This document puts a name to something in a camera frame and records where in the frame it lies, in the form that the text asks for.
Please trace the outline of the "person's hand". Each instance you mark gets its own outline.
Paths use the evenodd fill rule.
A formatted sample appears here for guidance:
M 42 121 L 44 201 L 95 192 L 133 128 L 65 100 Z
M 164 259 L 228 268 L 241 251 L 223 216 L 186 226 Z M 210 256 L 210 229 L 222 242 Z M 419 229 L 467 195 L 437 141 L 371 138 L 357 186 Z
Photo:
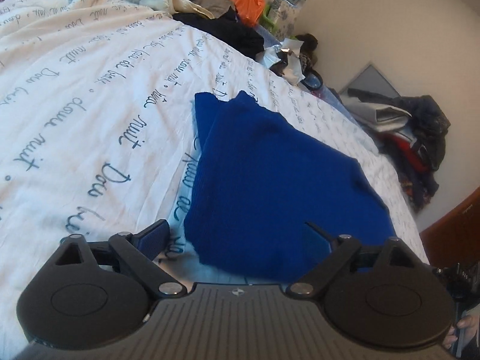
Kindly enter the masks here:
M 458 350 L 462 350 L 476 337 L 478 329 L 479 318 L 472 314 L 467 314 L 455 327 L 450 327 L 442 345 L 447 350 L 450 350 L 453 345 L 456 345 Z

